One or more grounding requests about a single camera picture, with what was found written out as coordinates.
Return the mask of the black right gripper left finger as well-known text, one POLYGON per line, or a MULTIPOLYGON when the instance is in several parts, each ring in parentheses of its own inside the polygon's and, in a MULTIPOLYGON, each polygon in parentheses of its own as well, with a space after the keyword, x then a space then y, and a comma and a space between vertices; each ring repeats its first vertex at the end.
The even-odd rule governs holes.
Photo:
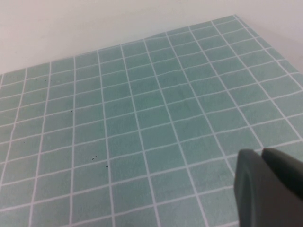
POLYGON ((261 155, 251 149, 238 153, 234 194, 241 227, 301 227, 302 204, 263 204, 261 155))

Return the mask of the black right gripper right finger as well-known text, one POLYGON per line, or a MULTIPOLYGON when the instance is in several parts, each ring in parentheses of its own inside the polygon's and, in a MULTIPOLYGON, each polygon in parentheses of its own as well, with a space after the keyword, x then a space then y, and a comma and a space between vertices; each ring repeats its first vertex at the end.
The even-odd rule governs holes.
POLYGON ((303 163, 274 148, 261 154, 263 204, 302 204, 303 163))

